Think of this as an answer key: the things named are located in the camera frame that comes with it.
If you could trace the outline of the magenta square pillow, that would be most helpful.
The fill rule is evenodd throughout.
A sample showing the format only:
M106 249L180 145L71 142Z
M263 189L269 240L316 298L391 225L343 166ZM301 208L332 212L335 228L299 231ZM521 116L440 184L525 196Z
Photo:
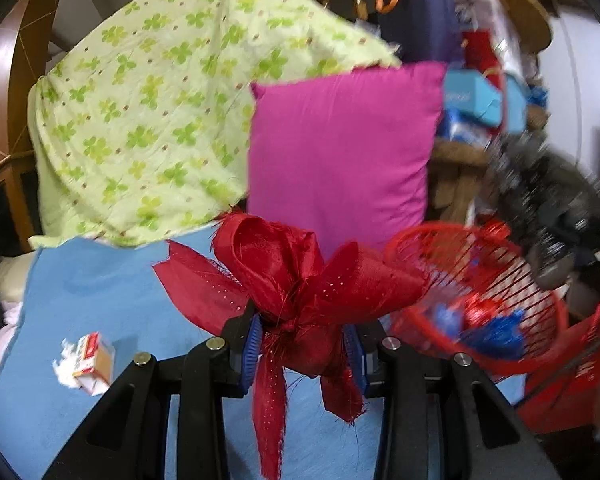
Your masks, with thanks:
M314 232L324 256L421 224L445 74L419 62L252 84L250 214Z

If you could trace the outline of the blue crumpled plastic bag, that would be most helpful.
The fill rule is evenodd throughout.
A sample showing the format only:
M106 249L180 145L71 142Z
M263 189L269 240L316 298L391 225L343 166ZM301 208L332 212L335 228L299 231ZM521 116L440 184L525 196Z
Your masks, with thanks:
M436 304L430 320L440 333L453 342L461 342L488 358L519 360L524 356L526 344L520 329L523 317L521 311L515 311L509 315L497 315L477 327L463 328L460 310Z

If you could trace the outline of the green clover patterned quilt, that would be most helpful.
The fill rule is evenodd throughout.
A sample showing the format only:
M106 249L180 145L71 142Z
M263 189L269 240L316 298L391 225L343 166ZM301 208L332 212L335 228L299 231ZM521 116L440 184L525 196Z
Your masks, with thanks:
M393 66L388 44L315 0L133 0L32 87L43 232L138 246L247 193L253 81Z

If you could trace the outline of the black plastic food tray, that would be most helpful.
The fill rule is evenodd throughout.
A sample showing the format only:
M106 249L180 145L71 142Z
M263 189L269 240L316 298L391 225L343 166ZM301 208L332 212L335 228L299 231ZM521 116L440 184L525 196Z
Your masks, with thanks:
M535 132L501 133L488 148L495 208L544 290L600 254L600 178Z

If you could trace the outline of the white tissue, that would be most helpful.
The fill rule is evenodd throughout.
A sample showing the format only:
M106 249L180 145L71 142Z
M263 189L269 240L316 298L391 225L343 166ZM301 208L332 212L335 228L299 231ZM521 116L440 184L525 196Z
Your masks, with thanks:
M83 350L78 342L64 339L61 343L61 354L58 360L53 360L52 367L58 382L69 389L83 389L76 373L83 370Z

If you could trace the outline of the blue fleece blanket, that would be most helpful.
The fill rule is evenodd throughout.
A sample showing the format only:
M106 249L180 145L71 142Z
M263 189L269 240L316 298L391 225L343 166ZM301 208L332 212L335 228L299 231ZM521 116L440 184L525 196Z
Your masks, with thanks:
M0 368L0 451L23 479L39 479L95 405L62 384L61 349L99 332L114 345L121 373L135 353L180 356L208 339L174 307L152 268L165 242L121 249L86 238L40 250L27 278L15 338ZM320 384L287 374L285 479L369 479L378 452L381 403L348 425L326 412Z

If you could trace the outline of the wooden cabinet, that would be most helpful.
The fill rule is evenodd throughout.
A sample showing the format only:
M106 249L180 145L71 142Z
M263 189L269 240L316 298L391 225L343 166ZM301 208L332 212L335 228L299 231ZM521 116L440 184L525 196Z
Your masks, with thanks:
M21 255L40 226L27 109L45 70L59 0L15 0L0 21L0 252Z

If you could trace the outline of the red white small carton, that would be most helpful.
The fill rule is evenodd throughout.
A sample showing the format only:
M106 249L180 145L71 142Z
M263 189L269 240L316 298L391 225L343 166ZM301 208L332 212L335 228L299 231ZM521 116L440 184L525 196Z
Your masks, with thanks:
M102 333L82 336L76 346L72 378L90 396L105 393L114 381L116 350Z

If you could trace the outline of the red ribbon bow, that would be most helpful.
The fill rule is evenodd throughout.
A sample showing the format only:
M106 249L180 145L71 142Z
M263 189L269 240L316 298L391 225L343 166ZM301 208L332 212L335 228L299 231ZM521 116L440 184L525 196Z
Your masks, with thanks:
M286 430L285 370L320 378L324 408L348 424L364 411L342 329L416 304L428 285L415 263L396 263L357 242L324 258L314 233L251 214L230 214L208 259L178 242L154 271L189 322L219 335L254 304L264 322L252 420L261 474L277 479Z

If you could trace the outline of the cream bed pillow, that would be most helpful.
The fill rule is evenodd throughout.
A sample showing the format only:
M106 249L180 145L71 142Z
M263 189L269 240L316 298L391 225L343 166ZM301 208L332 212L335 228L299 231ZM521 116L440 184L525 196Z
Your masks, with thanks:
M27 252L17 257L0 259L0 299L2 301L23 302L28 274L34 258L34 252Z

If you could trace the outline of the red crumpled plastic bag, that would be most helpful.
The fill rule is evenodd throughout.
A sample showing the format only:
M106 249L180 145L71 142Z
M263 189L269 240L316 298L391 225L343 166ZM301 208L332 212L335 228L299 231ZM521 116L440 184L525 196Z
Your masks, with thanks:
M462 315L464 330L485 326L498 316L502 307L501 301L483 297L478 292L461 296L456 305Z

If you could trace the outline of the cluttered wicker shelf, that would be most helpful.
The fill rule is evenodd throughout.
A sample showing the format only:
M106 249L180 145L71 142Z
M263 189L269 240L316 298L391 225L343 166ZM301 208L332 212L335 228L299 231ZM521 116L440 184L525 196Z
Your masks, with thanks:
M527 128L522 58L550 45L546 12L538 0L376 0L376 15L403 63L446 67L426 216L464 222L486 171L483 150Z

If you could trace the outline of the red plastic mesh basket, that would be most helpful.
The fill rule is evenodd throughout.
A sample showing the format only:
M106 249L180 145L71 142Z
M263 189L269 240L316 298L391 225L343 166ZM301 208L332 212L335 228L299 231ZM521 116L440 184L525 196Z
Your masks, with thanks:
M568 328L564 302L535 284L504 236L426 222L396 234L386 256L413 263L428 280L416 304L390 315L389 332L432 356L465 352L493 376L530 374Z

